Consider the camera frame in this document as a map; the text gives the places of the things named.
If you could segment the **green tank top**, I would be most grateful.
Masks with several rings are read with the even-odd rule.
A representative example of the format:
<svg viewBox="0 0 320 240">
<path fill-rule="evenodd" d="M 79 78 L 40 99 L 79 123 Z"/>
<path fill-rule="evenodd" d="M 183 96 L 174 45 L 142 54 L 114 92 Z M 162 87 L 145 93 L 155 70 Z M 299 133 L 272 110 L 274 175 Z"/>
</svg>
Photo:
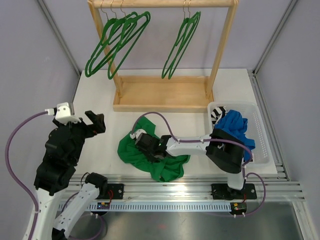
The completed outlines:
<svg viewBox="0 0 320 240">
<path fill-rule="evenodd" d="M 135 141 L 128 133 L 118 144 L 117 154 L 125 164 L 131 164 L 138 170 L 150 173 L 157 182 L 171 182 L 184 175 L 184 164 L 188 163 L 190 155 L 168 156 L 160 162 L 150 162 L 147 157 L 136 148 Z"/>
</svg>

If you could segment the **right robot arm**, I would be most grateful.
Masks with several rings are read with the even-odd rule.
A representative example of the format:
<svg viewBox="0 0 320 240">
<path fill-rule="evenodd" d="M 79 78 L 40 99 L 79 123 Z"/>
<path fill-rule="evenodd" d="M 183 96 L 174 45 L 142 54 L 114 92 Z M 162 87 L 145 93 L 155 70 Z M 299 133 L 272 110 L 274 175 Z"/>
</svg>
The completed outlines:
<svg viewBox="0 0 320 240">
<path fill-rule="evenodd" d="M 160 138 L 150 135 L 143 129 L 130 134 L 135 147 L 148 161 L 157 163 L 166 157 L 206 156 L 220 170 L 227 173 L 227 184 L 212 192 L 215 199 L 235 200 L 245 198 L 243 177 L 244 144 L 221 129 L 200 137 L 178 138 L 163 135 Z"/>
</svg>

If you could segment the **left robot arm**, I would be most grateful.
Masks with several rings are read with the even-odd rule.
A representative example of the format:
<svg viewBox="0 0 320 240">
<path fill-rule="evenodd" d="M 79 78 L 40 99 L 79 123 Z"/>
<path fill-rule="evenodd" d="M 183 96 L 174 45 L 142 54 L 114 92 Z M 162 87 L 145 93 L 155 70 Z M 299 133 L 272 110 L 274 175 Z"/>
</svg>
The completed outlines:
<svg viewBox="0 0 320 240">
<path fill-rule="evenodd" d="M 28 224 L 29 240 L 66 240 L 88 205 L 108 194 L 108 179 L 92 172 L 75 199 L 59 217 L 56 216 L 62 196 L 76 171 L 85 140 L 106 131 L 104 114 L 88 110 L 85 115 L 91 124 L 87 125 L 81 117 L 70 113 L 65 119 L 55 117 L 52 121 L 56 127 L 45 143 L 45 154 L 34 180 L 36 220 Z"/>
</svg>

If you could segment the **blue tank top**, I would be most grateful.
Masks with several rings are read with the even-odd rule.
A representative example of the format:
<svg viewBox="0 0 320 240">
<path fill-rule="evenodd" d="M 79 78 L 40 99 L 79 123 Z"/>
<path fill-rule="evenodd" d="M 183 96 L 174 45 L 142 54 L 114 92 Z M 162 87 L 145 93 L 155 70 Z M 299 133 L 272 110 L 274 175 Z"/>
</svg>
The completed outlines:
<svg viewBox="0 0 320 240">
<path fill-rule="evenodd" d="M 256 148 L 256 143 L 254 139 L 247 138 L 246 136 L 248 122 L 248 119 L 243 117 L 239 111 L 231 109 L 214 124 L 214 127 L 237 138 L 244 146 L 252 151 Z"/>
</svg>

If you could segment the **zebra striped tank top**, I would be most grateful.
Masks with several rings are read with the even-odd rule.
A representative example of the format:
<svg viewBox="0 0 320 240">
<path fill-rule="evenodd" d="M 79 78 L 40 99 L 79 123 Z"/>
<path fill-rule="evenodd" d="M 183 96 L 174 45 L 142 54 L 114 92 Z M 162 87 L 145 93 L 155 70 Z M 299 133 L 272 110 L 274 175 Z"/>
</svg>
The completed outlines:
<svg viewBox="0 0 320 240">
<path fill-rule="evenodd" d="M 215 107 L 211 113 L 210 118 L 213 125 L 217 124 L 222 118 L 228 114 L 228 110 L 225 106 Z"/>
</svg>

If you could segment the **green hanger with metal hook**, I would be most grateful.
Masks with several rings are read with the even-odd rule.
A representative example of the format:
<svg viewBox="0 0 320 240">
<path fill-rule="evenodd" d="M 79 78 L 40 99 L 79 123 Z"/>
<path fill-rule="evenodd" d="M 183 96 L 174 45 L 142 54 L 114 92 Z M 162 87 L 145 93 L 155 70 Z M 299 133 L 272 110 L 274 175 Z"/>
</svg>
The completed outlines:
<svg viewBox="0 0 320 240">
<path fill-rule="evenodd" d="M 99 42 L 93 53 L 91 54 L 89 60 L 85 65 L 85 76 L 90 77 L 94 75 L 97 71 L 101 70 L 102 67 L 108 65 L 111 70 L 115 70 L 114 62 L 111 62 L 110 57 L 115 50 L 115 43 L 117 41 L 116 37 L 120 34 L 120 30 L 117 33 L 111 33 L 112 28 L 115 30 L 117 20 L 121 19 L 117 16 L 106 17 L 106 22 L 104 23 L 101 18 L 101 13 L 107 15 L 108 13 L 103 9 L 98 9 L 94 7 L 94 2 L 92 0 L 88 1 L 88 5 L 92 14 L 93 21 L 97 28 Z"/>
</svg>

